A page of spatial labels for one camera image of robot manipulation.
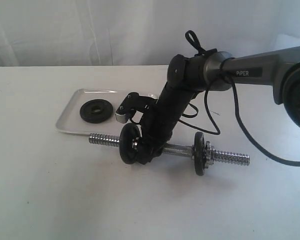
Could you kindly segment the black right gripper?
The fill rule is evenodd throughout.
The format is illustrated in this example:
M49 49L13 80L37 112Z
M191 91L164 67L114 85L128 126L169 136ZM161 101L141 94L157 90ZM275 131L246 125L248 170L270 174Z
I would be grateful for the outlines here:
M142 139L137 142L136 161L145 165L159 157L173 129L193 98L193 92L166 84L157 101L141 117Z

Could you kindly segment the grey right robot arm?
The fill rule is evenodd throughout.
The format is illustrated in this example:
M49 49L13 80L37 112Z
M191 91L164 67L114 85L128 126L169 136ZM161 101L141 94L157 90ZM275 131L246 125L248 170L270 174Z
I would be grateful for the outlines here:
M236 84L271 86L274 102L284 105L300 127L300 46L235 58L225 51L176 55L158 100L141 118L141 143L136 160L142 164L159 156L177 121L199 93L226 91Z

